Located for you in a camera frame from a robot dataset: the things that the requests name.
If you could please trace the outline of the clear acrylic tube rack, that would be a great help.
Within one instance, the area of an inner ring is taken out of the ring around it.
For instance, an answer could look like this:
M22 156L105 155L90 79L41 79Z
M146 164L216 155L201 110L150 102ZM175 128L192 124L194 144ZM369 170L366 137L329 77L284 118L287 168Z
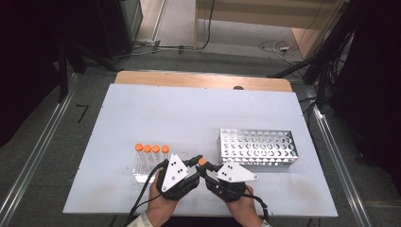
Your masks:
M160 155L160 162L159 162L160 164L162 161L164 161L164 159L161 151L159 152L159 155ZM183 161L188 158L187 152L170 151L169 157L166 160L170 160L170 158L173 158L172 164L167 165L167 167L165 168L166 171L165 177L162 179L162 183L166 182L167 185L172 185L173 183L177 183L178 181L183 180L186 176L189 175L189 167L183 163ZM144 165L142 171L140 173L137 173L136 161L137 161L137 156L134 161L134 168L132 174L138 183L144 183L148 178L150 171L156 166L153 164L153 159L152 159L151 169L147 169L147 166Z

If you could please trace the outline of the person's right hand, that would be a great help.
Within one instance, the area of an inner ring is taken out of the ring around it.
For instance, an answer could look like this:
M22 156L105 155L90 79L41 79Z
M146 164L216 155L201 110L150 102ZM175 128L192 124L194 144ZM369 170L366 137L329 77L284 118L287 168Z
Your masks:
M254 199L241 197L238 201L226 202L226 205L242 227L261 227L263 220L256 213Z

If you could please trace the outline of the black curtain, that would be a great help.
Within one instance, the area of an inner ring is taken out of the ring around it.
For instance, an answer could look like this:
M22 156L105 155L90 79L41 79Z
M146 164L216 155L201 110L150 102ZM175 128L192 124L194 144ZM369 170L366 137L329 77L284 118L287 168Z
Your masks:
M77 42L106 59L107 0L0 0L0 148L60 87L58 42Z
M357 148L401 189L401 0L359 0L360 17L331 107Z

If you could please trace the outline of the aluminium floor rail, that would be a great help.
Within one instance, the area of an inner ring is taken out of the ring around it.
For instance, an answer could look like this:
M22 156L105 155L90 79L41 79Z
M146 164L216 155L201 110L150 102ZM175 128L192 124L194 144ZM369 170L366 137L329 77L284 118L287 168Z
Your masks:
M18 177L11 185L9 192L7 193L5 200L2 202L0 208L0 227L7 227L12 219L12 216L18 207L22 197L24 196L26 189L36 172L41 160L43 159L47 147L53 138L56 129L58 128L71 100L77 90L78 83L81 79L81 75L73 73L68 81L70 88L66 97L57 104L49 120L47 121L41 136L35 143L35 147L30 152L27 161L23 165Z
M330 130L328 121L324 114L319 111L316 104L311 103L309 111L313 113L317 121L321 135L328 149L334 168L340 180L341 187L347 199L348 205L353 213L357 227L374 227L366 211L364 203L357 191L357 187L346 166L336 140Z

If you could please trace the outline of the black metal stand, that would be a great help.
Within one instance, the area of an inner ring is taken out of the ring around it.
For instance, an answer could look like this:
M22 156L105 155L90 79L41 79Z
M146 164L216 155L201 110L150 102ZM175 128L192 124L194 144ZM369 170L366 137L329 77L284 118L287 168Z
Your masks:
M60 95L59 103L62 103L68 95L68 80L67 80L67 63L70 63L73 70L77 73L84 74L86 71L86 64L82 56L88 56L100 65L109 69L110 71L120 72L122 68L117 68L112 64L105 61L95 52L77 42L59 41L58 42L58 59L59 59L59 75L60 75Z

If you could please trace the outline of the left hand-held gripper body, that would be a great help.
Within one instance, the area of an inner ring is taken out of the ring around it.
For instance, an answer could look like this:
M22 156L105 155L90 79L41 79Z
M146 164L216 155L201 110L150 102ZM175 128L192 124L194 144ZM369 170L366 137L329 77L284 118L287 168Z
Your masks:
M195 166L200 156L189 160L172 153L163 169L159 172L156 188L166 200L179 201L200 183L200 174L191 173L190 168Z

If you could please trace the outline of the person's left hand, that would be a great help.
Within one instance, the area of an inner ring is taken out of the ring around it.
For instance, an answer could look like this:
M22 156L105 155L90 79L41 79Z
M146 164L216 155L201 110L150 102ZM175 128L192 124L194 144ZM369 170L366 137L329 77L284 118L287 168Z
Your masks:
M156 173L155 179L149 187L149 202L146 210L148 220L153 227L162 227L173 215L179 203L178 201L166 200L160 195L156 187L158 176L159 173Z

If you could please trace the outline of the grey cabinet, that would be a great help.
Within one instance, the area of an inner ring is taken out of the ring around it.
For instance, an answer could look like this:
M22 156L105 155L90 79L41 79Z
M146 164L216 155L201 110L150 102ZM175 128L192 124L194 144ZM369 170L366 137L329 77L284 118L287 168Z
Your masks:
M126 25L129 42L132 44L143 21L143 12L140 0L120 0L120 7Z

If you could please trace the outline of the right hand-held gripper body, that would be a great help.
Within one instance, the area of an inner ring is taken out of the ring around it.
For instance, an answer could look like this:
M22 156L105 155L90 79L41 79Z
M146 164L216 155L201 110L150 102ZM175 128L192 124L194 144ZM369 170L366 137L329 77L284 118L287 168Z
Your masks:
M235 162L224 163L215 173L213 179L218 182L218 188L210 191L225 202L238 201L247 189L246 182L258 180L257 175Z

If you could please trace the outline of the perforated metal tube rack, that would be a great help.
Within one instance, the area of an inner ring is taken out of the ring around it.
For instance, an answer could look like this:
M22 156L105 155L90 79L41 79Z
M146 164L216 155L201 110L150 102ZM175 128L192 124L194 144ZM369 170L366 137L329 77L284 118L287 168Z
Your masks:
M243 166L291 166L299 159L291 131L220 129L222 163Z

